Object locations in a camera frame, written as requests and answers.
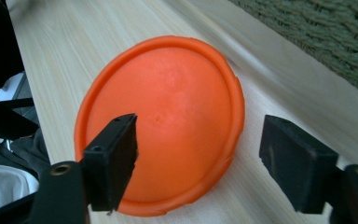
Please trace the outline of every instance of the light wood surface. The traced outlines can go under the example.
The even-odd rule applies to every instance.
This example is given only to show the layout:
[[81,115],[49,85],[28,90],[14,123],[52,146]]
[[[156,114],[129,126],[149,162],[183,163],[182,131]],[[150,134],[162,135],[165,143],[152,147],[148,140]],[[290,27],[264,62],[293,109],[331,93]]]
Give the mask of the light wood surface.
[[245,130],[234,162],[206,195],[163,217],[91,213],[92,223],[327,223],[297,214],[258,158],[266,114],[290,119],[358,163],[358,90],[226,0],[9,0],[53,163],[74,159],[74,128],[93,79],[120,52],[159,35],[220,50],[240,79]]

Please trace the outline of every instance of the green textured fabric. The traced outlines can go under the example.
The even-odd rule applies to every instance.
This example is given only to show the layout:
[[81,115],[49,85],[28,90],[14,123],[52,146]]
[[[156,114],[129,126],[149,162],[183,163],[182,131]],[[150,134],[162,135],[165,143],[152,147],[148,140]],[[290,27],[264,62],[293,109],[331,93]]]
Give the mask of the green textured fabric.
[[229,0],[358,88],[358,0]]

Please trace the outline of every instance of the wooden table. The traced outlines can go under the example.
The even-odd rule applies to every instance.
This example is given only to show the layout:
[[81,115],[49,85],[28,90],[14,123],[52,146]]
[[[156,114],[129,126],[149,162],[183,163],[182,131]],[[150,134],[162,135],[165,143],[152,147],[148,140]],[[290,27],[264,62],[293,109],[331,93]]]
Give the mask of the wooden table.
[[234,162],[206,195],[163,217],[91,213],[93,223],[327,223],[297,214],[258,158],[264,116],[290,119],[358,163],[358,90],[226,0],[7,1],[53,163],[74,159],[78,108],[118,54],[159,35],[220,50],[246,98]]

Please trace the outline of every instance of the orange frisbee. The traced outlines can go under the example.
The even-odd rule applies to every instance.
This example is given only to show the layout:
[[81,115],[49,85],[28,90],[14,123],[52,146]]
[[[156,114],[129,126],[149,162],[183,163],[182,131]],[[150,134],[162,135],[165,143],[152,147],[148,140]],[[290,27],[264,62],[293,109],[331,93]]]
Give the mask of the orange frisbee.
[[139,156],[118,211],[165,215],[211,189],[244,124],[226,59],[194,38],[162,36],[118,55],[91,85],[75,128],[76,160],[113,118],[135,113]]

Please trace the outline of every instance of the tabletop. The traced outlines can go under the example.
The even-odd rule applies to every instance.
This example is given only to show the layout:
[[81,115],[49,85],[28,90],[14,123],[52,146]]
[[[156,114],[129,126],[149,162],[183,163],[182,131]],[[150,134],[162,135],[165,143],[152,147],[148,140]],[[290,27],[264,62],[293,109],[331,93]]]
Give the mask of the tabletop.
[[358,163],[358,90],[226,0],[10,0],[10,16],[51,162],[73,160],[76,115],[118,54],[161,35],[209,43],[246,100],[234,161],[203,197],[162,217],[91,212],[93,223],[327,223],[296,213],[258,158],[266,114],[289,119]]

